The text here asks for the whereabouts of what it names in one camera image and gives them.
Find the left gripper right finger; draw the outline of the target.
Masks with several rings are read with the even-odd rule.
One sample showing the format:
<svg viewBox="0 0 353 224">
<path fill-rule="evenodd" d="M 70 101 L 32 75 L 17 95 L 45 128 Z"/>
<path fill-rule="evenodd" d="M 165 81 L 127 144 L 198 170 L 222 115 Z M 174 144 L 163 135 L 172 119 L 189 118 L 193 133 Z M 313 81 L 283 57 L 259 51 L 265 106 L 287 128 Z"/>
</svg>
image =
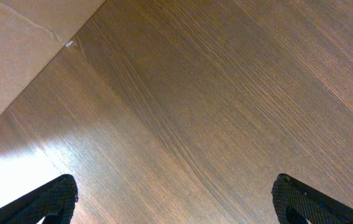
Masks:
<svg viewBox="0 0 353 224">
<path fill-rule="evenodd" d="M 353 224 L 353 208 L 287 175 L 278 174 L 272 202 L 283 224 Z"/>
</svg>

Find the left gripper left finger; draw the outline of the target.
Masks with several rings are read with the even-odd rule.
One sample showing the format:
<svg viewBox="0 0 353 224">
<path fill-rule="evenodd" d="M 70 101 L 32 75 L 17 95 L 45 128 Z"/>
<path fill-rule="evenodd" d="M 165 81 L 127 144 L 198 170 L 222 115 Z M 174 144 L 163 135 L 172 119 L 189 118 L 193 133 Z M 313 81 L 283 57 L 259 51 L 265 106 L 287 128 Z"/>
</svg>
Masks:
<svg viewBox="0 0 353 224">
<path fill-rule="evenodd" d="M 78 201 L 74 177 L 63 174 L 0 208 L 0 224 L 70 224 Z"/>
</svg>

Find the brown cardboard box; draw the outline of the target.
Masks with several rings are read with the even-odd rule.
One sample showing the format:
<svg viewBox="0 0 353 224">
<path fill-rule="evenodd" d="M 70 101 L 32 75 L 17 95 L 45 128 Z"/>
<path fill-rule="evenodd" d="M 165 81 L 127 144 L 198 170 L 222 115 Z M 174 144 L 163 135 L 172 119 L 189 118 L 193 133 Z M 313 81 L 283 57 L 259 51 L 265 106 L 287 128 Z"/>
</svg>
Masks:
<svg viewBox="0 0 353 224">
<path fill-rule="evenodd" d="M 0 115 L 104 0 L 0 0 Z"/>
</svg>

